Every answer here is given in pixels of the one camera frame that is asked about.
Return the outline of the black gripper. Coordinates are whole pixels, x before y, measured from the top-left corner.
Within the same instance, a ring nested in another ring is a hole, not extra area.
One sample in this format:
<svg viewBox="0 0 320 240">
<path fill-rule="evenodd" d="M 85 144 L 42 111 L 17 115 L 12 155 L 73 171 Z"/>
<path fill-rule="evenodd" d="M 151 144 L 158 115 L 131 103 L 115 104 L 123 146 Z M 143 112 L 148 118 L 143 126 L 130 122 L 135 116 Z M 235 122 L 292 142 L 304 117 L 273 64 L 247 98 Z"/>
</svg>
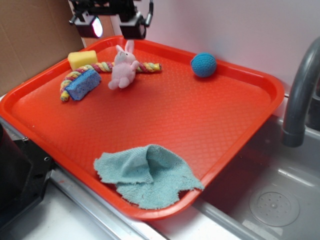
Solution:
<svg viewBox="0 0 320 240">
<path fill-rule="evenodd" d="M 120 30 L 126 40 L 143 40 L 145 25 L 150 25 L 153 17 L 153 1 L 149 1 L 146 18 L 138 11 L 133 0 L 70 0 L 73 16 L 69 23 L 75 25 L 82 38 L 101 38 L 103 26 L 97 16 L 119 16 Z"/>
</svg>

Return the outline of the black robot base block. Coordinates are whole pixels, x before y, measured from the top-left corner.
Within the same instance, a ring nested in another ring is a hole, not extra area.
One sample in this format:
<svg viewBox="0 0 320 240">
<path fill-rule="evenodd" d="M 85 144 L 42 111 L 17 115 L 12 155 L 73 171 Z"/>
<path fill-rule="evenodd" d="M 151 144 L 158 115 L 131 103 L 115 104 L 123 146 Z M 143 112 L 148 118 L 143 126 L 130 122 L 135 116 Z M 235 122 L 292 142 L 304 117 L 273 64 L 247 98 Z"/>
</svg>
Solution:
<svg viewBox="0 0 320 240">
<path fill-rule="evenodd" d="M 0 127 L 1 230 L 43 200 L 53 164 L 32 140 L 13 140 Z"/>
</svg>

